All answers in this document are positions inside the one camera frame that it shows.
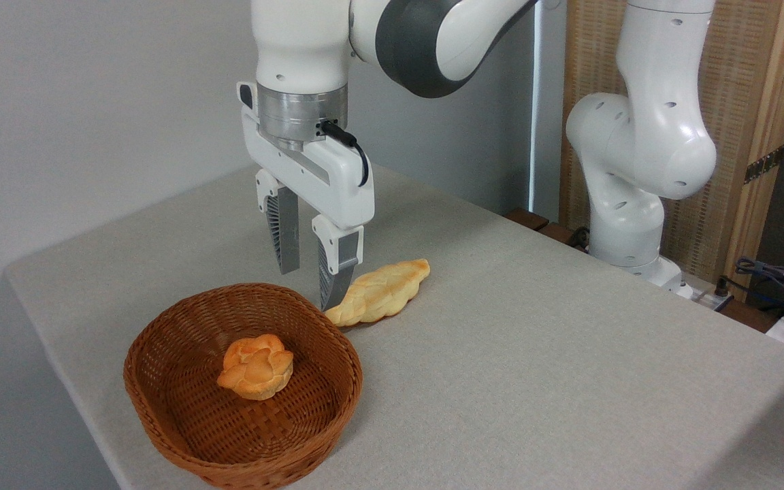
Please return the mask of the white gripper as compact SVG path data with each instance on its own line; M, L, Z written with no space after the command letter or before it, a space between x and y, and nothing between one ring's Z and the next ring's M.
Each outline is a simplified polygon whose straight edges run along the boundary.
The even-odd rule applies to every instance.
M373 180L360 185L361 156L332 137L289 144L271 136L259 124L257 84L240 82L238 95L244 105L246 149L263 168L256 174L258 206L267 220L280 273L301 267L299 197L320 213L312 220L318 240L320 308L332 309L345 297L355 267L362 263L362 225L374 217Z

